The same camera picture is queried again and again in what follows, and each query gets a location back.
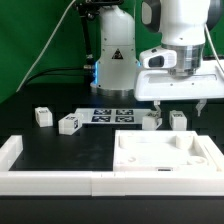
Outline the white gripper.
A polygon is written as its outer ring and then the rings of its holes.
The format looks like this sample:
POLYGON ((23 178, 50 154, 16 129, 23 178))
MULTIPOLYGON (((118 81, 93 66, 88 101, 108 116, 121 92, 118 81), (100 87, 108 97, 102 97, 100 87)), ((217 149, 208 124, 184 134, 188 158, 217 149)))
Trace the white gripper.
POLYGON ((196 105, 200 116, 207 100, 224 98, 224 75, 216 61, 203 61, 192 76, 173 76, 167 70, 143 70, 135 83, 138 101, 154 101, 161 117, 160 101, 200 99, 196 105))

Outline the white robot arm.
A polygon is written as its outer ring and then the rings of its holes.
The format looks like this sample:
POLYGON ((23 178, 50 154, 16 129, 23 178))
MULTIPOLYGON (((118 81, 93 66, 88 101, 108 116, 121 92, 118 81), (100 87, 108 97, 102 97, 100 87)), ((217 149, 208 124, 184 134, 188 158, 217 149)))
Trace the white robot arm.
POLYGON ((133 94, 139 101, 224 98, 224 60, 202 59, 209 30, 222 13, 221 0, 143 0, 141 21, 162 34, 161 44, 135 55, 135 21, 116 4, 100 9, 101 56, 96 62, 96 93, 133 94))

